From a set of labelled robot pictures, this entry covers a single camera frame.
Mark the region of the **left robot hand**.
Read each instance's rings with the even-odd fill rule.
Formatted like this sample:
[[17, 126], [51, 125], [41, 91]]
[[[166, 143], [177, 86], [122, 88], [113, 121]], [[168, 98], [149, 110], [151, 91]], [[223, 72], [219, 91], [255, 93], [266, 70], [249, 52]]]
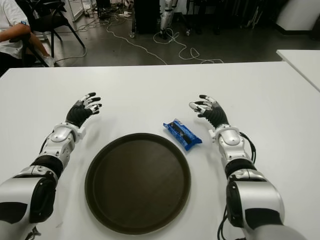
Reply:
[[102, 107], [100, 100], [101, 97], [97, 96], [95, 92], [84, 95], [70, 108], [65, 122], [80, 128], [90, 116], [97, 115], [100, 112]]

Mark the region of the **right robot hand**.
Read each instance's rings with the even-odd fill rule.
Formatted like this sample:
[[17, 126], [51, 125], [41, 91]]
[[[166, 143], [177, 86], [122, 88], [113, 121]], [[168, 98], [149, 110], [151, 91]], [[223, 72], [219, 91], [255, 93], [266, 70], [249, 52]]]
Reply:
[[214, 98], [204, 94], [200, 94], [199, 98], [188, 104], [199, 118], [205, 118], [214, 128], [229, 124], [225, 111]]

